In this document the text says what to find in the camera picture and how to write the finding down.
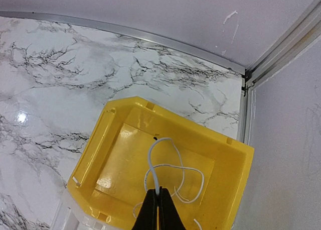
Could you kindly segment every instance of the cable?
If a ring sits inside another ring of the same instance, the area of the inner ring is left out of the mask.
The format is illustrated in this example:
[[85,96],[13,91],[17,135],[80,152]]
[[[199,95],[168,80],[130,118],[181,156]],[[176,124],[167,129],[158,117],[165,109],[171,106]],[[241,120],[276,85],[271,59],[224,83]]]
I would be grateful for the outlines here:
[[[153,166],[152,163],[151,163],[151,152],[153,150],[153,148],[159,143],[159,142],[162,142],[162,141],[171,141],[173,147],[175,148],[178,156],[179,156],[179,159],[180,159],[180,163],[181,163],[181,166],[175,166],[175,165],[172,165],[172,164],[158,164],[158,165],[155,165]],[[149,170],[147,170],[146,174],[145,174],[145,178],[144,178],[144,188],[145,188],[145,192],[147,192],[147,177],[148,177],[148,174],[151,172],[152,173],[152,177],[153,177],[153,180],[154,180],[154,185],[155,185],[155,191],[156,191],[156,195],[158,196],[159,195],[159,182],[158,182],[158,177],[157,177],[157,174],[156,174],[156,171],[155,171],[155,168],[157,167],[161,167],[161,166],[168,166],[168,167],[173,167],[173,168],[178,168],[178,169],[182,169],[182,172],[183,172],[183,176],[182,176],[182,181],[181,181],[181,184],[180,186],[178,187],[178,189],[176,190],[176,187],[174,186],[174,193],[171,194],[171,197],[173,197],[174,195],[177,196],[177,198],[183,202],[183,203],[192,203],[194,201],[196,201],[199,196],[201,195],[201,192],[204,188],[204,174],[196,169],[196,168],[193,168],[193,167],[185,167],[183,166],[183,162],[182,162],[182,158],[181,158],[181,154],[180,152],[178,151],[177,147],[175,146],[172,138],[169,138],[169,137],[165,137],[165,138],[161,138],[161,139],[158,139],[156,140],[152,145],[151,147],[149,148],[149,151],[148,151],[148,156],[147,156],[147,160],[148,160],[148,165],[149,165]],[[196,197],[192,200],[188,200],[184,197],[182,197],[179,193],[182,185],[184,184],[184,180],[185,180],[185,170],[192,170],[192,171],[197,171],[198,173],[200,173],[200,175],[202,176],[202,183],[201,183],[201,187],[200,187],[200,190],[198,192],[198,194],[196,195]],[[132,211],[132,214],[135,218],[137,218],[136,214],[135,214],[135,210],[136,208],[139,206],[139,205],[142,205],[142,202],[136,204],[133,208],[133,211]],[[200,223],[194,219],[194,222],[198,225],[198,227],[200,228],[200,230],[202,230],[202,227],[200,225]]]

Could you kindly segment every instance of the marble pattern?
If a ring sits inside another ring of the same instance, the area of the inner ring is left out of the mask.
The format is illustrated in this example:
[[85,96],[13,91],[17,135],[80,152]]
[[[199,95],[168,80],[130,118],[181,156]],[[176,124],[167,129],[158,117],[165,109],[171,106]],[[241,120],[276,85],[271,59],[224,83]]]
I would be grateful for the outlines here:
[[107,101],[138,95],[236,138],[241,84],[147,41],[0,17],[0,230],[49,229]]

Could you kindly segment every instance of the white wall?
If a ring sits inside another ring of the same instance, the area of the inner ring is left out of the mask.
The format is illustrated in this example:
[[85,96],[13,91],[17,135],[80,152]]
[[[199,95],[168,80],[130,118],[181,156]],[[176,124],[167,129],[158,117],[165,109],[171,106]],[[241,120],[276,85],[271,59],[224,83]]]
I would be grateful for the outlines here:
[[[313,0],[0,0],[0,11],[75,16],[129,26],[254,63]],[[224,24],[226,17],[237,11]]]
[[321,229],[321,41],[254,93],[255,153],[235,229]]

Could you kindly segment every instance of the scuff mark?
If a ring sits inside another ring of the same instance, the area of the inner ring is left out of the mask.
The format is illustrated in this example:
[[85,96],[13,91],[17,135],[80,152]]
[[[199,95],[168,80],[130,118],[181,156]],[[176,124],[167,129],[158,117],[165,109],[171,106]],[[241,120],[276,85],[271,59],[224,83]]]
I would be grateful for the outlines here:
[[234,31],[234,34],[233,34],[233,39],[232,39],[231,44],[233,44],[233,42],[234,42],[234,38],[235,38],[235,35],[236,35],[236,32],[237,32],[238,29],[239,29],[239,19],[237,19],[237,25],[236,25],[236,28],[235,28],[235,31]]
[[225,18],[225,20],[224,20],[224,22],[223,22],[223,25],[224,25],[234,14],[238,14],[237,11],[234,11],[234,12],[232,12],[230,15],[228,15],[228,16]]

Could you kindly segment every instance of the white cord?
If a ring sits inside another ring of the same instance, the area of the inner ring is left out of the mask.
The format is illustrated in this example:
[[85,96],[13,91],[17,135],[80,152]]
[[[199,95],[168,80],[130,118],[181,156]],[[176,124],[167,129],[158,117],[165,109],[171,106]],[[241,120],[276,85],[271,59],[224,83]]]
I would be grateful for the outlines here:
[[[172,165],[172,164],[158,164],[158,165],[155,165],[153,166],[152,163],[151,163],[151,152],[153,150],[153,148],[155,147],[155,145],[157,145],[159,142],[162,142],[162,141],[171,141],[172,145],[174,146],[179,158],[180,158],[180,163],[181,163],[181,166],[175,166],[175,165]],[[194,201],[196,201],[199,196],[201,195],[201,192],[203,190],[203,187],[204,187],[204,174],[196,169],[196,168],[192,168],[192,167],[185,167],[183,166],[183,162],[182,162],[182,158],[181,158],[181,154],[180,152],[178,151],[177,147],[175,146],[172,138],[169,138],[169,137],[166,137],[166,138],[161,138],[161,139],[158,139],[156,140],[152,146],[150,147],[149,151],[148,151],[148,165],[149,165],[149,170],[146,172],[145,174],[145,178],[144,178],[144,188],[145,188],[145,192],[147,192],[147,177],[148,177],[148,174],[151,172],[152,173],[152,176],[153,176],[153,180],[154,180],[154,184],[155,184],[155,191],[156,191],[156,195],[158,196],[159,195],[159,182],[158,182],[158,177],[157,177],[157,174],[156,174],[156,171],[155,171],[155,168],[157,167],[160,167],[160,166],[169,166],[169,167],[173,167],[173,168],[178,168],[178,169],[182,169],[183,171],[183,177],[182,177],[182,182],[180,184],[180,186],[178,187],[178,189],[176,190],[176,187],[174,186],[174,193],[171,195],[171,197],[173,197],[174,195],[177,196],[177,198],[183,202],[183,203],[192,203]],[[179,191],[182,187],[182,185],[184,184],[184,180],[185,180],[185,171],[184,170],[192,170],[192,171],[197,171],[200,173],[200,175],[202,176],[202,183],[201,183],[201,187],[200,187],[200,190],[198,192],[198,194],[196,195],[196,197],[193,199],[193,200],[188,200],[184,197],[182,197],[180,194],[179,194]],[[136,208],[139,206],[139,205],[142,205],[142,202],[136,204],[133,208],[133,211],[132,211],[132,214],[135,218],[137,218],[136,214],[135,214],[135,210]],[[200,223],[194,219],[194,222],[198,225],[198,227],[200,228],[200,230],[202,230],[202,227],[200,225]]]

